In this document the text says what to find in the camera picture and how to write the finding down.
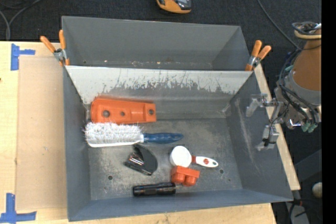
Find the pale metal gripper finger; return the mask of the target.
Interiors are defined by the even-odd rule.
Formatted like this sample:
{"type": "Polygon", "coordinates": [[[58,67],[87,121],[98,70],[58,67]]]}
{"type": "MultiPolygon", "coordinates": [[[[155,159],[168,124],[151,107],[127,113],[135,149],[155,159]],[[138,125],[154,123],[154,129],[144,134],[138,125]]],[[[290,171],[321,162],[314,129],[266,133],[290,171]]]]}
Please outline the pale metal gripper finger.
{"type": "Polygon", "coordinates": [[[278,137],[279,132],[273,125],[265,125],[259,136],[259,143],[255,146],[256,150],[261,151],[274,149],[277,144],[278,137]]]}
{"type": "Polygon", "coordinates": [[[273,98],[268,100],[268,94],[252,94],[249,106],[246,107],[246,116],[251,117],[257,108],[277,107],[278,101],[273,98]]]}

